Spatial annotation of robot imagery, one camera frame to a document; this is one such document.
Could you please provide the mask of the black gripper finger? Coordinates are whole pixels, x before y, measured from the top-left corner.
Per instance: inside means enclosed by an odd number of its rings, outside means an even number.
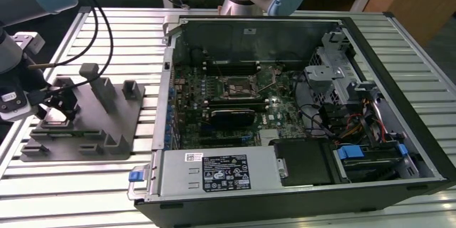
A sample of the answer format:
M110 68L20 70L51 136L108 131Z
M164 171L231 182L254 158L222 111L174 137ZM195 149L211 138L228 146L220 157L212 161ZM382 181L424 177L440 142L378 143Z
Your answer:
M35 116L40 119L44 120L48 112L54 108L54 96L51 97L38 97L35 100L36 102L36 107L38 107L38 113Z
M68 120L74 120L79 112L78 97L72 89L54 91L54 108L58 109Z

